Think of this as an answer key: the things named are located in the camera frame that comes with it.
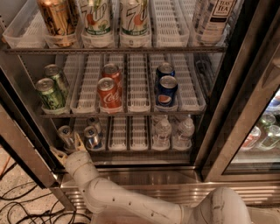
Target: green can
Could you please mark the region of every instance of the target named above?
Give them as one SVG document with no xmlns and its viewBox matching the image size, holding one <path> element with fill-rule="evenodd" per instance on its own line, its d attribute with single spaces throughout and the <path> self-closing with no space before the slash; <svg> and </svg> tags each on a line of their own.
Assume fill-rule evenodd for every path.
<svg viewBox="0 0 280 224">
<path fill-rule="evenodd" d="M 39 80 L 35 88 L 47 109 L 61 109 L 65 107 L 65 99 L 52 79 Z"/>
<path fill-rule="evenodd" d="M 63 73 L 63 70 L 59 66 L 51 64 L 45 67 L 44 72 L 46 78 L 50 78 L 55 81 L 66 101 L 69 93 L 69 83 L 67 81 L 67 77 Z"/>
</svg>

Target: refrigerator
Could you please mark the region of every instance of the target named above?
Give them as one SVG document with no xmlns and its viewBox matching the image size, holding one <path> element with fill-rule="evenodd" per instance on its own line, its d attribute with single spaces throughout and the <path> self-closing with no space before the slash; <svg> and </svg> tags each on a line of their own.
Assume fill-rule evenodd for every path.
<svg viewBox="0 0 280 224">
<path fill-rule="evenodd" d="M 174 39 L 176 35 L 165 26 L 170 14 L 161 16 L 156 4 L 160 1 L 150 0 L 148 38 L 141 47 L 125 43 L 118 26 L 119 2 L 113 2 L 114 41 L 101 48 L 87 42 L 82 26 L 74 34 L 78 45 L 54 46 L 36 1 L 0 3 L 1 145 L 68 210 L 86 206 L 61 157 L 51 148 L 72 153 L 65 150 L 59 128 L 68 125 L 83 139 L 92 116 L 99 118 L 102 132 L 100 150 L 89 152 L 94 165 L 104 178 L 126 189 L 193 206 L 214 188 L 228 186 L 247 205 L 279 203 L 280 141 L 260 125 L 267 115 L 275 117 L 273 125 L 280 124 L 279 2 L 237 1 L 222 41 L 197 46 L 190 38 L 195 1 L 164 1 L 171 6 L 179 30 Z M 166 40 L 166 33 L 171 40 Z M 179 90 L 175 108 L 163 112 L 156 104 L 154 79 L 164 61 L 174 66 Z M 101 111 L 96 93 L 107 63 L 122 71 L 122 108 L 114 114 Z M 58 113 L 42 106 L 35 88 L 50 64 L 62 67 L 70 84 L 66 106 Z M 172 126 L 165 150 L 153 144 L 157 116 L 167 117 Z M 195 132 L 187 149 L 178 150 L 172 138 L 187 117 L 192 118 Z M 255 127 L 260 131 L 257 137 Z"/>
</svg>

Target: red can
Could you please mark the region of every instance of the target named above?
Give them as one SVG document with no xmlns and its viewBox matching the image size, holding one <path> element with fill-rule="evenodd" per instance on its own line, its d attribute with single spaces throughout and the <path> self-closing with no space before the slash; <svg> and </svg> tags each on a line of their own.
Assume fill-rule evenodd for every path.
<svg viewBox="0 0 280 224">
<path fill-rule="evenodd" d="M 109 77 L 115 81 L 120 97 L 122 98 L 122 92 L 123 92 L 122 72 L 119 66 L 113 63 L 109 63 L 105 65 L 102 69 L 102 77 Z"/>
<path fill-rule="evenodd" d="M 112 78 L 100 79 L 97 84 L 97 92 L 103 108 L 116 109 L 122 106 L 118 88 Z"/>
</svg>

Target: soda can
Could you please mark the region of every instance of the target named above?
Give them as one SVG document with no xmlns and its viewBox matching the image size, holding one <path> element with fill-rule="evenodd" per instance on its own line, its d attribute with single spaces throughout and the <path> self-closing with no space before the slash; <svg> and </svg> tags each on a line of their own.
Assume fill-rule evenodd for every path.
<svg viewBox="0 0 280 224">
<path fill-rule="evenodd" d="M 142 36 L 148 31 L 148 0 L 121 0 L 122 33 Z"/>
<path fill-rule="evenodd" d="M 244 143 L 242 144 L 241 151 L 252 149 L 255 146 L 256 141 L 259 140 L 261 134 L 262 132 L 260 131 L 260 129 L 257 126 L 255 126 L 248 134 Z"/>
<path fill-rule="evenodd" d="M 45 66 L 44 72 L 46 78 L 50 78 L 55 81 L 66 101 L 69 93 L 69 83 L 67 81 L 67 77 L 63 73 L 63 70 L 57 65 L 51 64 Z"/>
<path fill-rule="evenodd" d="M 88 151 L 96 151 L 102 147 L 102 141 L 95 127 L 88 126 L 84 129 L 84 144 Z"/>
<path fill-rule="evenodd" d="M 58 135 L 65 144 L 66 150 L 75 150 L 74 133 L 69 126 L 61 126 L 58 129 Z"/>
<path fill-rule="evenodd" d="M 266 130 L 269 126 L 273 125 L 276 122 L 276 120 L 277 119 L 275 118 L 274 115 L 270 115 L 270 114 L 262 115 L 259 120 L 258 126 Z"/>
<path fill-rule="evenodd" d="M 175 69 L 170 63 L 163 62 L 157 67 L 157 70 L 156 70 L 155 94 L 158 92 L 158 82 L 159 82 L 159 80 L 166 75 L 170 75 L 170 76 L 174 77 L 175 76 Z"/>
<path fill-rule="evenodd" d="M 273 149 L 277 142 L 280 141 L 280 127 L 271 125 L 267 129 L 267 136 L 260 142 L 258 148 L 267 151 Z"/>
<path fill-rule="evenodd" d="M 75 32 L 75 26 L 72 23 L 74 19 L 72 19 L 69 10 L 68 0 L 37 0 L 37 3 L 46 28 L 51 35 L 66 36 Z M 56 45 L 67 47 L 72 44 L 72 41 L 66 41 L 63 44 Z"/>
<path fill-rule="evenodd" d="M 52 79 L 44 78 L 35 84 L 39 96 L 47 109 L 61 109 L 65 107 L 65 99 Z"/>
<path fill-rule="evenodd" d="M 172 107 L 175 101 L 178 83 L 170 75 L 162 77 L 158 85 L 156 104 L 162 107 Z"/>
<path fill-rule="evenodd" d="M 102 126 L 100 124 L 99 118 L 97 116 L 92 116 L 87 119 L 88 126 L 94 126 L 97 129 L 98 135 L 102 136 Z"/>
<path fill-rule="evenodd" d="M 111 0 L 80 0 L 80 10 L 87 35 L 97 36 L 111 32 Z"/>
<path fill-rule="evenodd" d="M 122 72 L 118 65 L 110 63 L 103 67 L 102 77 L 112 78 L 118 88 L 120 97 L 122 97 L 123 85 L 122 85 Z"/>
<path fill-rule="evenodd" d="M 112 78 L 100 79 L 97 83 L 97 92 L 105 109 L 117 109 L 122 106 L 116 83 Z"/>
</svg>

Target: metal frame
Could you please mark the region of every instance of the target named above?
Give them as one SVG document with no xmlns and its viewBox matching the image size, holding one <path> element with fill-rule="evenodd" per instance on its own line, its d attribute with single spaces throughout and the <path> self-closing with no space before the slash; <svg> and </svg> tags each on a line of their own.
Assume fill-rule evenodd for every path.
<svg viewBox="0 0 280 224">
<path fill-rule="evenodd" d="M 203 167 L 202 175 L 205 181 L 280 179 L 280 171 L 277 173 L 253 173 L 250 171 L 247 174 L 244 172 L 237 174 L 235 172 L 232 175 L 224 173 L 243 140 L 280 85 L 280 72 L 277 67 L 280 65 L 280 10 L 278 8 L 276 10 L 269 31 L 262 42 L 246 80 L 235 97 L 233 106 Z M 262 19 L 259 13 L 255 14 L 255 17 Z M 244 47 L 247 46 L 246 40 L 251 41 L 250 38 L 250 36 L 245 38 Z M 224 94 L 221 97 L 221 103 L 225 103 L 225 98 L 226 95 Z"/>
</svg>

